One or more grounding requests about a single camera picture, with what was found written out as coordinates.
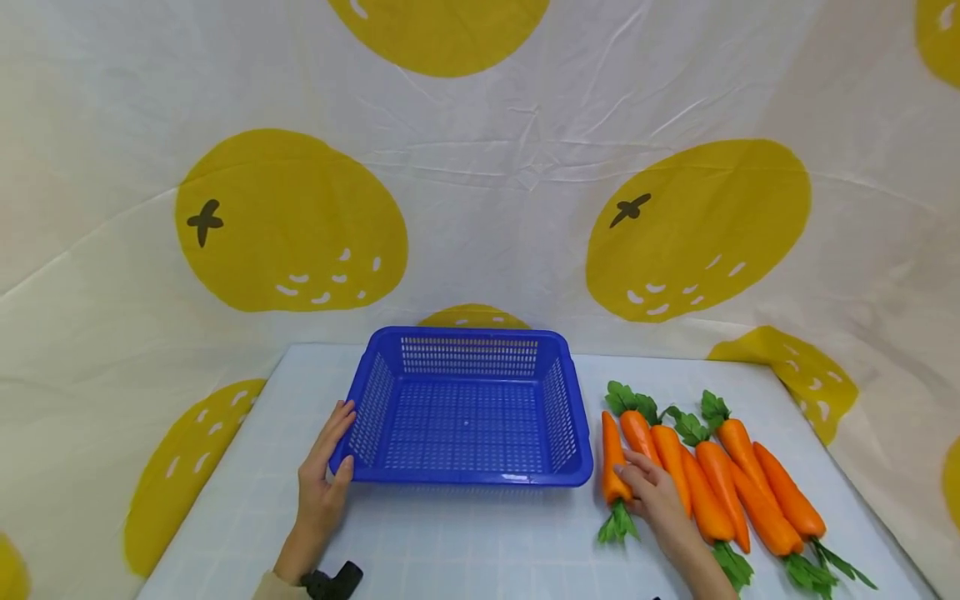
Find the sleeve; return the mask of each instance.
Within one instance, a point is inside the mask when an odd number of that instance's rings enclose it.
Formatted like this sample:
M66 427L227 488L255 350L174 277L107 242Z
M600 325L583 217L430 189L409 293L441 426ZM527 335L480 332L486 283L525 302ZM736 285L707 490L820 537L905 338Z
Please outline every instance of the sleeve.
M306 588L294 588L280 580L273 571L267 571L252 600L312 600Z

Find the yellow orange print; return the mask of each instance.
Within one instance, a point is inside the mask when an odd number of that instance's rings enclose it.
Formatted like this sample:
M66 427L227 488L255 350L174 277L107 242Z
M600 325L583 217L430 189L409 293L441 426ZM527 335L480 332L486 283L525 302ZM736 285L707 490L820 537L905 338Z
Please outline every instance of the yellow orange print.
M587 288L627 321L662 323L759 281L804 231L804 165L766 139L723 140L634 175L597 217Z
M27 600L30 595L30 574L16 546L0 532L0 598Z
M149 577L250 412L266 379L221 388L187 410L140 474L124 528L127 563Z
M960 87L960 0L918 0L915 35L926 68Z
M353 34L385 60L432 77L463 77L509 57L549 0L329 0Z
M367 306L407 265L390 192L359 162L284 130L235 135L201 158L175 210L197 278L237 310Z
M957 531L960 531L960 438L957 438L944 460L944 499Z
M836 437L837 424L859 395L856 384L832 358L770 325L717 344L707 360L769 365L824 445Z
M421 327L488 327L500 329L529 329L510 313L486 304L459 304L434 313L419 323Z

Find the white backdrop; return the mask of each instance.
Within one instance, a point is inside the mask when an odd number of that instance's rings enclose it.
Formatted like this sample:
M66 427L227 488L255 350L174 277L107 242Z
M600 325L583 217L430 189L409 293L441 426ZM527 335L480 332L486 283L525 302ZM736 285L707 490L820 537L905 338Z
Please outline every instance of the white backdrop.
M288 344L479 304L771 364L960 588L955 3L398 5L0 1L0 586L133 595Z

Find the toy carrot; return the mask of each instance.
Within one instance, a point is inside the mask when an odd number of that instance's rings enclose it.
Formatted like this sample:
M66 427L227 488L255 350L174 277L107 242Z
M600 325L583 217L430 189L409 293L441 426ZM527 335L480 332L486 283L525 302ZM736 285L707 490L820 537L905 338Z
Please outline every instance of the toy carrot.
M797 530L800 537L813 546L820 566L828 568L831 564L850 579L854 581L859 579L868 588L877 589L870 578L823 545L820 538L827 533L827 525L777 457L759 442L754 442L754 453L767 481L770 482L770 488L780 504L783 516Z
M704 390L703 397L700 400L700 414L707 422L707 427L713 431L720 444L727 450L727 454L736 465L743 469L747 477L754 482L763 495L767 496L774 510L779 510L777 497L774 496L770 484L767 483L766 475L760 468L760 463L756 461L754 447L750 442L750 435L747 428L743 426L740 419L732 419L730 409L722 397L715 396L710 390Z
M635 408L628 408L636 403L634 391L629 385L611 381L607 384L607 392L609 392L606 398L607 405L615 415L620 417L620 429L623 430L627 445L634 452L649 458L654 465L663 468L647 419Z
M829 600L839 580L828 570L807 560L800 553L804 542L797 530L773 507L763 492L737 465L732 465L731 474L736 492L747 508L756 534L770 553L783 559L787 579L800 589L818 594Z
M735 532L734 539L740 549L750 554L750 531L747 529L747 518L743 515L743 506L736 496L730 469L733 462L719 445L711 442L710 431L700 424L695 415L685 413L676 406L666 409L666 414L676 421L677 433L684 439L684 444L696 448L697 462L704 470L713 492L717 494L720 504L730 517Z
M727 575L733 589L739 593L750 584L754 570L747 560L730 546L734 535L733 523L710 488L704 470L689 450L681 448L680 452L686 471L686 480L690 484L697 529L700 530L704 541L713 546L713 558L720 563L720 568Z
M650 435L653 438L653 448L657 452L658 459L647 455L647 457L658 465L662 465L666 472L673 478L673 484L677 488L677 494L680 495L680 501L684 505L686 515L693 515L693 507L690 503L690 487L686 483L686 474L684 465L680 459L680 439L677 432L662 424L662 417L657 414L657 403L649 396L644 394L634 394L629 385L620 385L616 381L607 384L607 403L611 410L617 415L626 414L627 411L637 411L643 416L650 427ZM643 450L637 449L631 445L635 452L643 453Z
M613 467L626 467L627 459L623 456L623 446L620 444L620 431L616 428L613 415L603 412L603 466L600 475L600 490L603 493L607 506L610 507L610 517L600 527L597 540L606 543L611 540L623 542L627 534L640 539L634 520L627 513L624 502L632 500L634 493L627 484L613 471Z

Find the white table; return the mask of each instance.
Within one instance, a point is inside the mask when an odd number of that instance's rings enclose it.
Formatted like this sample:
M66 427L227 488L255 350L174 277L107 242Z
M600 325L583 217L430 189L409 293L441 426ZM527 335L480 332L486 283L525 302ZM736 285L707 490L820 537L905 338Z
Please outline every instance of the white table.
M144 600L250 597L293 523L296 471L333 403L349 389L364 348L292 346L276 368L140 593ZM834 598L935 598L830 460L765 367L575 355L598 450L607 381L694 410L708 388L784 463L827 522L828 546L880 592L841 584ZM345 560L366 576L354 598L395 600L686 598L683 584L638 522L643 544L601 547L607 510L591 479L576 490L354 485L342 531L321 569ZM743 598L802 598L754 537L756 571Z

